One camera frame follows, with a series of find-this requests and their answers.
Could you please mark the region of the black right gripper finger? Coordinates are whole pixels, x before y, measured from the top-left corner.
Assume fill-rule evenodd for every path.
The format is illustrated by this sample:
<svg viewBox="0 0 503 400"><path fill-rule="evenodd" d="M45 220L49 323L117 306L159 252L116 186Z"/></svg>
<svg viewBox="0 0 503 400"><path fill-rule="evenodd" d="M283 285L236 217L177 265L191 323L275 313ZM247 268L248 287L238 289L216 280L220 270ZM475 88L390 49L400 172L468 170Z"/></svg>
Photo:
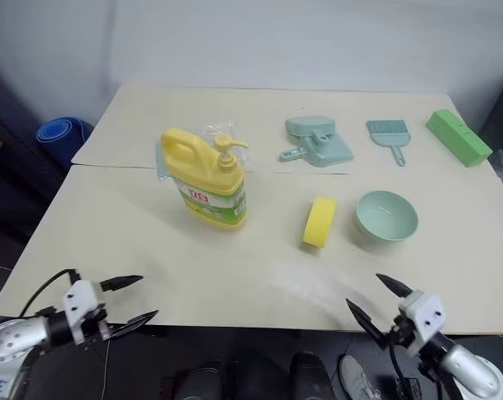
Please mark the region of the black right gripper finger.
<svg viewBox="0 0 503 400"><path fill-rule="evenodd" d="M393 277L381 273L377 273L376 276L390 291L392 291L399 298L406 298L413 292L411 288L407 287L403 282L400 282Z"/></svg>
<svg viewBox="0 0 503 400"><path fill-rule="evenodd" d="M363 330L376 342L376 344L381 349L387 348L388 336L381 332L380 329L372 322L371 318L354 302L347 298L346 304L355 320L363 328Z"/></svg>

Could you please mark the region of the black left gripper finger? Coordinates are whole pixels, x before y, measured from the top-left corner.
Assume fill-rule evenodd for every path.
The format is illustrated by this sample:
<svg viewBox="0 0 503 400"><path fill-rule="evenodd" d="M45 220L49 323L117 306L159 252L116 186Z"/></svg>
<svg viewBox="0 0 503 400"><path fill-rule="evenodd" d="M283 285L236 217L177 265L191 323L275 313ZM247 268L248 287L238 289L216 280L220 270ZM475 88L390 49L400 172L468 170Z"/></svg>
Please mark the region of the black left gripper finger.
<svg viewBox="0 0 503 400"><path fill-rule="evenodd" d="M112 277L105 281L100 282L100 286L104 292L107 291L116 291L123 288L126 288L133 283L136 283L142 280L144 277L141 275L127 275L127 276L118 276Z"/></svg>
<svg viewBox="0 0 503 400"><path fill-rule="evenodd" d="M143 327L149 321L151 321L158 314L158 310L150 311L143 313L137 317L134 317L128 320L124 325L120 327L113 327L111 329L111 338L121 338L123 336L128 335L129 333L133 333L138 330L138 328Z"/></svg>

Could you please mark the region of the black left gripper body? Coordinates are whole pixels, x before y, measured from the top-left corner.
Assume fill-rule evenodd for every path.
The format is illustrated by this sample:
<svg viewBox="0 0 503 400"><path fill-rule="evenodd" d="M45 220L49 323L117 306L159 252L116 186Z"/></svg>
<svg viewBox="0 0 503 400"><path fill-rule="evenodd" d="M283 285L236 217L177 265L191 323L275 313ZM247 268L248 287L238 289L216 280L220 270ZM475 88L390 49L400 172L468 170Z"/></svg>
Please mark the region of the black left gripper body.
<svg viewBox="0 0 503 400"><path fill-rule="evenodd" d="M82 317L81 329L83 339L80 343L85 343L94 336L103 341L110 339L112 336L111 328L107 324L107 312L105 310L85 313Z"/></svg>

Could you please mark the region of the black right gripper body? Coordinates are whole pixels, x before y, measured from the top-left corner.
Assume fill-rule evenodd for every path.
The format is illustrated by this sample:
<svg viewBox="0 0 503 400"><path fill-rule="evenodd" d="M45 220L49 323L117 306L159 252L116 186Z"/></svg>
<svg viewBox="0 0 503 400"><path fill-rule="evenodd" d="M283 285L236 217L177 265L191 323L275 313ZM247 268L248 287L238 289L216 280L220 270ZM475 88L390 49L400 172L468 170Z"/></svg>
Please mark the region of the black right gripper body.
<svg viewBox="0 0 503 400"><path fill-rule="evenodd" d="M409 355L417 355L419 348L416 346L416 326L413 321L402 314L396 316L387 334L387 344L390 347L401 346Z"/></svg>

